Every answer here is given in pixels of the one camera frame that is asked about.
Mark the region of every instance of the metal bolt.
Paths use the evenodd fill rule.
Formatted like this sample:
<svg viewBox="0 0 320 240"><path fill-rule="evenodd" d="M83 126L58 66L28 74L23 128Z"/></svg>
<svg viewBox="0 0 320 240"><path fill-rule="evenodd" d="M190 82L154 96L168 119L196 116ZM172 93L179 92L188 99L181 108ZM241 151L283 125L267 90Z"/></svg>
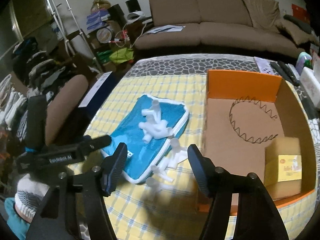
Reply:
<svg viewBox="0 0 320 240"><path fill-rule="evenodd" d="M60 172L60 173L59 173L59 178L60 178L60 179L63 179L63 178L66 177L66 175L67 175L67 174L66 174L65 172Z"/></svg>
<svg viewBox="0 0 320 240"><path fill-rule="evenodd" d="M254 172L250 172L248 175L251 179L256 179L258 177Z"/></svg>
<svg viewBox="0 0 320 240"><path fill-rule="evenodd" d="M100 166L94 166L94 167L92 167L92 171L93 172L98 172L98 171L100 171L101 170L101 167Z"/></svg>
<svg viewBox="0 0 320 240"><path fill-rule="evenodd" d="M222 167L216 167L214 169L217 173L223 173L224 172L224 169Z"/></svg>

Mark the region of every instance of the yellow label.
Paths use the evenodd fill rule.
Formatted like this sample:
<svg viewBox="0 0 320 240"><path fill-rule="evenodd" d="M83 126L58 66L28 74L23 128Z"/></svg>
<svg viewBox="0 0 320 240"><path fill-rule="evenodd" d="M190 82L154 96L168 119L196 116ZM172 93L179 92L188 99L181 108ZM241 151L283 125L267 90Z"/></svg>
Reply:
<svg viewBox="0 0 320 240"><path fill-rule="evenodd" d="M301 155L278 156L278 181L302 179Z"/></svg>

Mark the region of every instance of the brown sofa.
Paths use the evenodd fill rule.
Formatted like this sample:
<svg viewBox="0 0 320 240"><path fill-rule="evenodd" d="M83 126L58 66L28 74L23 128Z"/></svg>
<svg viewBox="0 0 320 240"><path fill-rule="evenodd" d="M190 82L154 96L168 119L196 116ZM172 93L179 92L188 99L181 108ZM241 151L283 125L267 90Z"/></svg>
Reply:
<svg viewBox="0 0 320 240"><path fill-rule="evenodd" d="M143 34L138 54L236 53L296 59L304 51L285 36L252 27L242 0L149 0L154 26L184 25L181 32Z"/></svg>

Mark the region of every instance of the green plastic bag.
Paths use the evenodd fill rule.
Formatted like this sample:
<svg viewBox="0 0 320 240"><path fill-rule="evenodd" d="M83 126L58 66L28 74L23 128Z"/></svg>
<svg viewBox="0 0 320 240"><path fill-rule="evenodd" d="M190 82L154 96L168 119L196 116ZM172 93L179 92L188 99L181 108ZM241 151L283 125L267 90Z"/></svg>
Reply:
<svg viewBox="0 0 320 240"><path fill-rule="evenodd" d="M109 59L115 64L121 64L129 60L133 60L133 50L129 48L122 48L109 56Z"/></svg>

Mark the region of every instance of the speaker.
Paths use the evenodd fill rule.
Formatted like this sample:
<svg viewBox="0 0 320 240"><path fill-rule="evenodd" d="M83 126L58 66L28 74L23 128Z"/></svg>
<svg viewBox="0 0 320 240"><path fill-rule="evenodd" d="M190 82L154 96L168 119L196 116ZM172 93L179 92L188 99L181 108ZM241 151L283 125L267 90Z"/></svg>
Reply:
<svg viewBox="0 0 320 240"><path fill-rule="evenodd" d="M127 5L129 13L141 11L138 0L128 0L125 4Z"/></svg>
<svg viewBox="0 0 320 240"><path fill-rule="evenodd" d="M108 9L110 14L110 19L119 23L120 27L123 28L127 23L127 20L124 17L124 13L119 4L115 4Z"/></svg>

